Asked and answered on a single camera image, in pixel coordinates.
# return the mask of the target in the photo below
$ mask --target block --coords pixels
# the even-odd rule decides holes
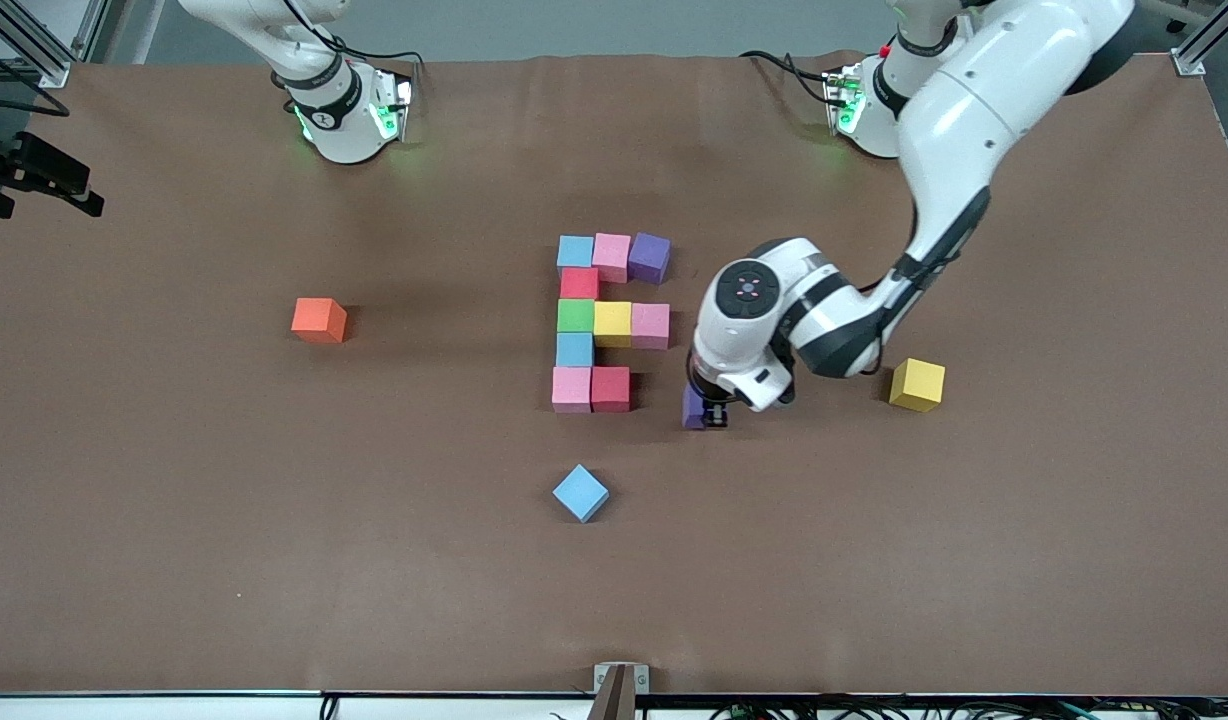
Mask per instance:
[[[596,328],[594,300],[558,300],[558,333],[591,333]]]
[[[591,268],[594,247],[594,237],[564,233],[560,236],[560,249],[556,251],[556,270],[560,272],[565,268]]]
[[[348,311],[330,297],[298,297],[293,305],[290,329],[303,342],[343,342],[348,329]]]
[[[592,265],[600,274],[602,283],[628,281],[628,252],[632,248],[632,236],[628,233],[596,233]]]
[[[663,284],[668,276],[672,241],[656,233],[637,232],[628,254],[628,276],[634,281]]]
[[[889,404],[906,407],[917,413],[930,413],[943,401],[943,375],[947,369],[907,358],[894,369],[894,383],[889,386]]]
[[[592,515],[596,515],[597,510],[600,510],[600,505],[605,505],[610,491],[587,468],[576,464],[559,487],[551,491],[551,495],[565,506],[565,510],[573,512],[573,517],[578,518],[580,523],[586,523],[586,521],[592,520]]]
[[[596,346],[632,346],[631,302],[596,301]]]
[[[559,369],[591,369],[594,354],[592,333],[556,333]]]
[[[592,412],[592,369],[551,369],[551,409],[556,413]]]
[[[672,326],[672,306],[664,302],[632,302],[632,346],[666,350]]]
[[[596,268],[560,269],[560,296],[567,300],[597,300],[600,279]]]
[[[686,391],[682,396],[682,426],[691,430],[707,429],[702,417],[702,397],[695,392],[693,385],[686,383]]]
[[[592,413],[631,413],[632,370],[592,369]]]

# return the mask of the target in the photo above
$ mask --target blue cube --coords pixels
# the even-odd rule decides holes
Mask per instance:
[[[592,333],[556,333],[556,366],[559,369],[591,369],[594,362]]]
[[[560,249],[556,251],[556,272],[560,273],[562,268],[591,268],[594,249],[596,236],[564,233],[560,236]]]
[[[556,496],[556,500],[565,509],[573,512],[573,517],[578,518],[580,523],[586,523],[586,521],[592,520],[592,515],[596,515],[597,510],[600,510],[600,505],[605,505],[610,491],[600,484],[600,480],[592,477],[587,468],[576,464],[559,487],[551,491],[551,495]]]

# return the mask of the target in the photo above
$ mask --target pink cube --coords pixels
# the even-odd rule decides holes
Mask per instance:
[[[592,412],[592,369],[551,369],[551,409]]]
[[[632,346],[642,350],[666,350],[672,306],[666,303],[632,302]]]
[[[629,233],[596,233],[592,265],[600,274],[602,283],[628,281],[628,252],[632,249]]]

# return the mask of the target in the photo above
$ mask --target brown table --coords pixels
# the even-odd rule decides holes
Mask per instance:
[[[825,68],[830,59],[812,63]],[[334,167],[265,68],[80,68],[99,220],[0,222],[0,689],[1228,693],[1228,155],[1136,59],[1007,158],[883,378],[679,429],[705,284],[807,233],[896,258],[894,163],[748,60],[432,64]],[[546,405],[560,233],[674,238],[637,410]],[[297,296],[352,339],[289,334]],[[578,525],[576,462],[613,498]]]

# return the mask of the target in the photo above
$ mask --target red cube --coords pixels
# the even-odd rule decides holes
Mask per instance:
[[[600,290],[600,273],[596,268],[564,268],[560,270],[562,300],[596,300]]]
[[[631,413],[632,370],[592,369],[592,413]]]

